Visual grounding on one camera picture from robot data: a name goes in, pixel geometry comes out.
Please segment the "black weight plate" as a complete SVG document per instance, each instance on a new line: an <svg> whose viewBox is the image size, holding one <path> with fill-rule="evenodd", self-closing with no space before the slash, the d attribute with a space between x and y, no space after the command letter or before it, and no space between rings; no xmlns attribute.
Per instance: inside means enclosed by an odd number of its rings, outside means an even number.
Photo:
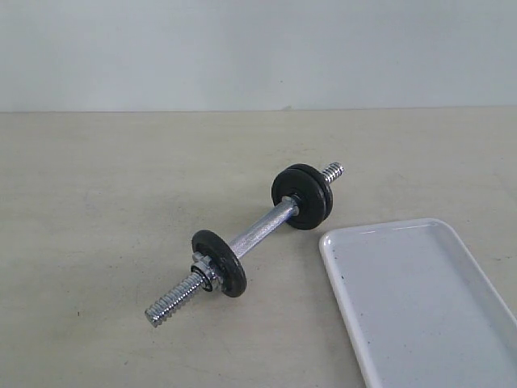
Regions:
<svg viewBox="0 0 517 388"><path fill-rule="evenodd" d="M288 169L293 170L290 185L299 209L288 224L298 230L315 229L328 218L334 205L330 183L310 165L298 163Z"/></svg>

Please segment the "white rectangular tray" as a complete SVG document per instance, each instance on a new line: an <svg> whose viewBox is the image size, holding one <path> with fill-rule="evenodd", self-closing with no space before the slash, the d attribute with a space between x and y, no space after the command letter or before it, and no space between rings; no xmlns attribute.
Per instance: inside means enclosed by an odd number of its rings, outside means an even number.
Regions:
<svg viewBox="0 0 517 388"><path fill-rule="evenodd" d="M319 249L366 386L515 386L515 317L449 224L335 229Z"/></svg>

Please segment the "chrome dumbbell bar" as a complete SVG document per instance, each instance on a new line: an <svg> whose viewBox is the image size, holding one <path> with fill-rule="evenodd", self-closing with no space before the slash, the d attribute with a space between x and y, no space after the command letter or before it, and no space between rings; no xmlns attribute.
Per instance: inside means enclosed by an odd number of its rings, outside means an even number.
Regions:
<svg viewBox="0 0 517 388"><path fill-rule="evenodd" d="M343 175L344 167L339 162L332 162L320 172L330 183L331 188L331 184ZM271 211L259 218L230 242L222 239L230 246L241 263L244 255L248 254L280 226L287 224L287 220L297 213L298 208L295 201L290 197L285 197L279 204L274 205ZM145 310L145 317L153 327L159 327L202 289L202 282L203 278L191 270L191 273L185 279Z"/></svg>

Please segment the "black plate far end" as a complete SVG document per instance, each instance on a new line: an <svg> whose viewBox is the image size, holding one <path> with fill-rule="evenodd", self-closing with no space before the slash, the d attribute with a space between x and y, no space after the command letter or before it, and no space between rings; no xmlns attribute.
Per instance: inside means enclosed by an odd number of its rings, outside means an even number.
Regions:
<svg viewBox="0 0 517 388"><path fill-rule="evenodd" d="M271 198L277 205L285 197L295 201L297 215L291 216L287 224L298 230L312 230L318 227L329 214L330 190L318 170L298 163L281 171L271 185Z"/></svg>

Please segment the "chrome star lock nut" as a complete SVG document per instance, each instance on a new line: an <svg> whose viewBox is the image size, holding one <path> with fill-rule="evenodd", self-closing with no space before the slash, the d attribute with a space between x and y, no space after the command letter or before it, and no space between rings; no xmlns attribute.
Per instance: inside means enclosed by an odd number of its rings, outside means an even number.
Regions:
<svg viewBox="0 0 517 388"><path fill-rule="evenodd" d="M221 272L216 268L213 259L200 252L195 252L192 255L192 258L193 265L191 266L191 270L203 278L202 289L206 292L220 290L223 279Z"/></svg>

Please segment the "black plate end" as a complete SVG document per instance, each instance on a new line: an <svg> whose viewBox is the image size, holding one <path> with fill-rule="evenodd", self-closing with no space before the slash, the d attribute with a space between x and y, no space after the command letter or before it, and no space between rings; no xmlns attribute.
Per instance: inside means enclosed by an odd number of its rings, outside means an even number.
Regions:
<svg viewBox="0 0 517 388"><path fill-rule="evenodd" d="M227 297L240 297L246 290L244 269L230 246L211 230L199 230L191 239L194 253L208 256L222 277L222 292Z"/></svg>
<svg viewBox="0 0 517 388"><path fill-rule="evenodd" d="M295 201L297 215L291 216L287 224L298 230L312 230L318 227L329 214L330 190L318 170L298 163L281 171L271 185L271 198L277 205L285 197Z"/></svg>

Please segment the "black plate near end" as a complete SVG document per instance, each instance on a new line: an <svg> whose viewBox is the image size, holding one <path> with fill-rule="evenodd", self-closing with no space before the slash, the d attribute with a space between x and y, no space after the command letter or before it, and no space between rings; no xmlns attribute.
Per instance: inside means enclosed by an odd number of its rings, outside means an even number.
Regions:
<svg viewBox="0 0 517 388"><path fill-rule="evenodd" d="M222 277L222 292L227 297L240 297L246 290L244 269L230 246L211 230L199 230L191 239L194 253L208 256Z"/></svg>

